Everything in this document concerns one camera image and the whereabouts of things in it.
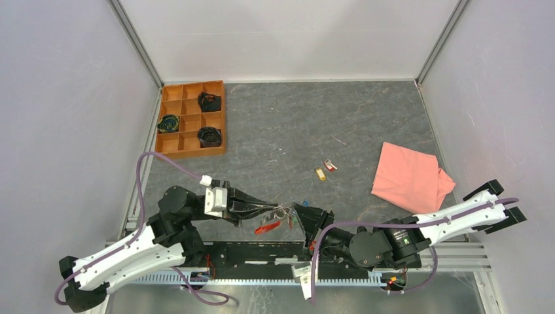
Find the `steel key holder red handle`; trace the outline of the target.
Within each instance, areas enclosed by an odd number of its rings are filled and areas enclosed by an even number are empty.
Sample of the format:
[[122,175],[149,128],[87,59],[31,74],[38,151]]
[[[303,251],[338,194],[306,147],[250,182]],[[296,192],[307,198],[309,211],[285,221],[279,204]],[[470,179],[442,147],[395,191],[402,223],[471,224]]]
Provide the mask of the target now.
[[296,222],[298,215],[292,207],[278,206],[265,214],[254,234],[259,236],[281,227],[292,230]]

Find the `yellow key tag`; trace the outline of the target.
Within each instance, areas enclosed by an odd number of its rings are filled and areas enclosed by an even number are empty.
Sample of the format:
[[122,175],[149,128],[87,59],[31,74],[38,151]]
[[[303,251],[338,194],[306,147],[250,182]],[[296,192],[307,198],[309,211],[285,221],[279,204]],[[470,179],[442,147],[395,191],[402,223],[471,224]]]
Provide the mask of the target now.
[[317,177],[319,178],[320,181],[325,181],[326,180],[327,176],[325,175],[325,172],[323,171],[322,168],[317,167],[315,169],[315,173],[316,173],[316,175],[317,175]]

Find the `red key tag with ring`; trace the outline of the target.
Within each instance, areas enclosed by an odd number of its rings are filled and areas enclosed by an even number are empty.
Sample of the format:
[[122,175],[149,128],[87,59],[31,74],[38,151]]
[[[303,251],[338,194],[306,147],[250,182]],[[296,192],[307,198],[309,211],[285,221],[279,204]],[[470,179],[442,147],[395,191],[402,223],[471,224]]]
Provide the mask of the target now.
[[330,159],[326,159],[324,162],[324,166],[330,171],[336,171],[338,168],[331,162]]

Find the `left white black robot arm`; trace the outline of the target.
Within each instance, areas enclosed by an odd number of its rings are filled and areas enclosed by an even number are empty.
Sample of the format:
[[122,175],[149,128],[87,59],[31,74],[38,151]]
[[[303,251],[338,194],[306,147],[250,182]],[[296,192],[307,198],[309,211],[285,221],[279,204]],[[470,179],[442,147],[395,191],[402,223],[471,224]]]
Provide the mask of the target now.
[[150,218],[139,215],[137,230],[84,258],[66,256],[59,261],[63,283],[55,301],[75,313],[100,305],[122,285],[142,275],[176,266],[199,266],[206,246],[193,225],[197,220],[224,220],[238,227],[243,220],[278,208],[229,186],[209,186],[197,195],[173,186],[158,201]]

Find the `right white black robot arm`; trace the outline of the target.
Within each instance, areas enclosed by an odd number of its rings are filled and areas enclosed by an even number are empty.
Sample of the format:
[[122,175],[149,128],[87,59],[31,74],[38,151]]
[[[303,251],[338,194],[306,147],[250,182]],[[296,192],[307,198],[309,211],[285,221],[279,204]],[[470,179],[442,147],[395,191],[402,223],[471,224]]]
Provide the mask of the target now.
[[337,260],[366,270],[419,268],[420,252],[437,243],[475,232],[491,234],[526,221],[515,206],[518,198],[501,198],[503,191],[494,179],[457,205],[381,224],[356,222],[354,233],[335,222],[331,211],[297,203],[293,211],[306,237],[307,253],[322,262]]

